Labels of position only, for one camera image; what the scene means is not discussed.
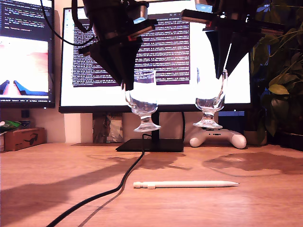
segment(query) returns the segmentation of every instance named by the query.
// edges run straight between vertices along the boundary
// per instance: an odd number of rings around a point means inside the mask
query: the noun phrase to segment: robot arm
[[[284,25],[256,21],[258,5],[264,0],[195,0],[196,9],[211,5],[212,13],[184,10],[182,19],[206,24],[214,53],[216,77],[226,64],[229,75],[265,34],[282,35]]]
[[[206,24],[217,78],[224,66],[229,74],[265,34],[282,34],[283,25],[256,21],[257,7],[263,0],[195,0],[196,9],[211,5],[212,13],[185,9],[185,21]],[[77,17],[77,0],[72,0],[73,19]],[[90,55],[115,80],[133,89],[136,54],[142,44],[140,35],[155,29],[156,20],[147,19],[149,3],[135,0],[83,0],[97,42],[79,50]]]
[[[89,18],[86,30],[78,21],[77,0],[72,0],[73,20],[83,32],[91,28],[97,42],[79,50],[90,55],[118,84],[133,89],[134,65],[142,44],[140,35],[155,29],[157,20],[147,19],[148,2],[135,0],[83,0]]]

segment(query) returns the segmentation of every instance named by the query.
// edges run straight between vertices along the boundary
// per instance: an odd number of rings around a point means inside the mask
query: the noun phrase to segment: black cable
[[[148,134],[143,134],[142,135],[142,140],[144,139],[144,135],[145,136],[151,136]],[[141,160],[141,158],[143,157],[143,155],[145,154],[144,148],[142,147],[142,154],[140,155],[140,157],[132,164],[132,166],[127,170],[127,172],[124,174],[121,183],[114,189],[100,193],[98,195],[94,195],[88,199],[83,200],[82,202],[79,202],[78,204],[74,205],[73,207],[69,208],[67,211],[65,211],[64,213],[62,213],[61,215],[59,215],[54,221],[52,221],[47,227],[54,227],[56,226],[60,221],[62,221],[64,218],[66,218],[68,215],[70,215],[72,212],[74,212],[75,210],[77,210],[78,208],[82,207],[83,205],[92,202],[93,200],[99,199],[103,196],[115,193],[117,191],[119,191],[121,189],[121,187],[123,186],[123,184],[126,181],[126,178],[128,176],[128,174],[131,172],[131,170],[134,168],[134,166]]]
[[[71,16],[75,26],[82,32],[87,33],[93,28],[93,23],[89,21],[89,28],[86,29],[78,19],[78,0],[71,0]]]
[[[181,112],[181,113],[182,113],[182,120],[183,120],[182,140],[184,142],[184,139],[185,139],[185,116],[184,116],[184,112]]]
[[[82,43],[82,44],[73,44],[73,43],[70,43],[68,42],[67,40],[63,39],[58,33],[56,33],[56,31],[52,28],[51,24],[49,23],[48,19],[47,19],[47,16],[46,16],[46,13],[45,13],[45,9],[44,9],[44,6],[43,6],[43,3],[42,3],[42,0],[40,0],[41,2],[41,8],[42,8],[42,12],[43,12],[43,16],[44,16],[44,19],[46,20],[46,23],[47,25],[49,26],[49,28],[51,29],[51,31],[61,40],[63,40],[64,42],[70,44],[70,45],[73,45],[73,46],[84,46],[86,44],[88,44],[89,42],[91,42],[93,39],[95,39],[95,37],[92,37],[90,38],[88,41]]]

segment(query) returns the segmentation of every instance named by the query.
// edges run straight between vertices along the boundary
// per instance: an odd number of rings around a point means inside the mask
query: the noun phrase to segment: white pen
[[[208,188],[208,187],[231,187],[239,183],[232,181],[146,181],[134,182],[134,188]]]

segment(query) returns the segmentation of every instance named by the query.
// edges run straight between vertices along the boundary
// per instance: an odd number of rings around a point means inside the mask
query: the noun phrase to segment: black monitor base
[[[152,140],[131,139],[118,148],[117,151],[136,152],[142,151],[142,143],[146,152],[183,152],[182,139],[160,139]]]

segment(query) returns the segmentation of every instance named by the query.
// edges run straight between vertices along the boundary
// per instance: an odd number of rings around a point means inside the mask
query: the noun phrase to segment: glass base
[[[215,121],[212,120],[201,120],[197,123],[193,124],[196,127],[202,127],[202,128],[209,128],[209,129],[222,129],[223,127],[219,124],[217,124]]]
[[[151,116],[141,116],[141,124],[138,128],[134,129],[135,132],[147,132],[155,131],[161,128],[161,126],[154,124],[152,122]]]
[[[160,129],[161,126],[156,125],[152,122],[140,124],[140,126],[134,129],[135,132],[147,132],[147,131],[155,131]]]
[[[203,113],[202,120],[194,123],[193,125],[196,127],[209,128],[209,129],[221,129],[223,128],[221,125],[217,124],[214,121],[214,113]]]

